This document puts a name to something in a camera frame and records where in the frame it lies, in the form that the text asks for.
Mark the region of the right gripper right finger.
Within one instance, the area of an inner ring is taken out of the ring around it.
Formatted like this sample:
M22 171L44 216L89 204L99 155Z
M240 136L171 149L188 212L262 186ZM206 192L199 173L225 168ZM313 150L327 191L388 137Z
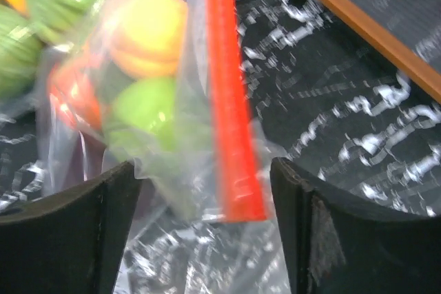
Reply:
M440 292L440 218L339 189L286 158L270 181L292 293Z

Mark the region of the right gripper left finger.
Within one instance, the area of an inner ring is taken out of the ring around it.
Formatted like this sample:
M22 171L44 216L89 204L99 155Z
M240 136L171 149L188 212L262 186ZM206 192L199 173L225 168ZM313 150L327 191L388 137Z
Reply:
M140 190L124 162L1 213L1 292L112 293Z

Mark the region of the green lime fruit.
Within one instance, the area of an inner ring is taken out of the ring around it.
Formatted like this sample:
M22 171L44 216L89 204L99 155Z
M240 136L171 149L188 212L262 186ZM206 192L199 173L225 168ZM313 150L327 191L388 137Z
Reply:
M162 150L173 150L175 92L171 76L144 78L127 86L111 102L103 121L108 145L133 150L157 143Z

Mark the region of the red tomato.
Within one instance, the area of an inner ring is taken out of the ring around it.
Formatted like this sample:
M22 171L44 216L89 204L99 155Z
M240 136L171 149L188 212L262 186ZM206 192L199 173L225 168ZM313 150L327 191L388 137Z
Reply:
M96 56L82 55L54 65L48 78L48 96L61 120L70 127L87 125L101 130L101 109L87 72L101 64Z

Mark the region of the dark green cabbage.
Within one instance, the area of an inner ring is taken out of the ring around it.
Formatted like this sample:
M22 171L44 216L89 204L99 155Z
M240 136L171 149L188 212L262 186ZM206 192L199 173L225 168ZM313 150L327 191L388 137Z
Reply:
M1 6L1 100L22 95L36 79L44 43L30 20Z

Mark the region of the orange fruit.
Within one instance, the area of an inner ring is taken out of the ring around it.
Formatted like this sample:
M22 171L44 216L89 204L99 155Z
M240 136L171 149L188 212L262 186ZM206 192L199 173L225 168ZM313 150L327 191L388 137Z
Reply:
M106 0L109 52L132 78L175 76L188 17L184 0Z

